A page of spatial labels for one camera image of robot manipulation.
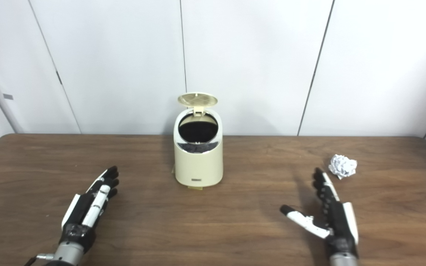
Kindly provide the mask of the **white and black left hand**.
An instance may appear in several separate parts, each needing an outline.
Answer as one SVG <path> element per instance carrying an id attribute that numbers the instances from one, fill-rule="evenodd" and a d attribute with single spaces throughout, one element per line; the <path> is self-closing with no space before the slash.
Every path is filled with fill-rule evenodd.
<path id="1" fill-rule="evenodd" d="M 76 194 L 61 222 L 60 243 L 76 243 L 87 253 L 96 240 L 96 227 L 109 200 L 117 195 L 117 166 L 106 169 L 84 194 Z"/>

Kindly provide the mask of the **white and black right hand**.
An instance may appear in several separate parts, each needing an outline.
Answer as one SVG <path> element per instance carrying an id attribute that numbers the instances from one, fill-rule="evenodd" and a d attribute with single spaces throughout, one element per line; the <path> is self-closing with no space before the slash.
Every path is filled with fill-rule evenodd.
<path id="1" fill-rule="evenodd" d="M 359 234 L 353 205 L 351 202 L 340 201 L 326 172 L 315 168 L 312 177 L 316 195 L 321 201 L 324 225 L 319 225 L 313 216 L 287 204 L 280 207 L 280 212 L 309 233 L 324 240 L 332 266 L 356 266 L 359 259 Z"/>

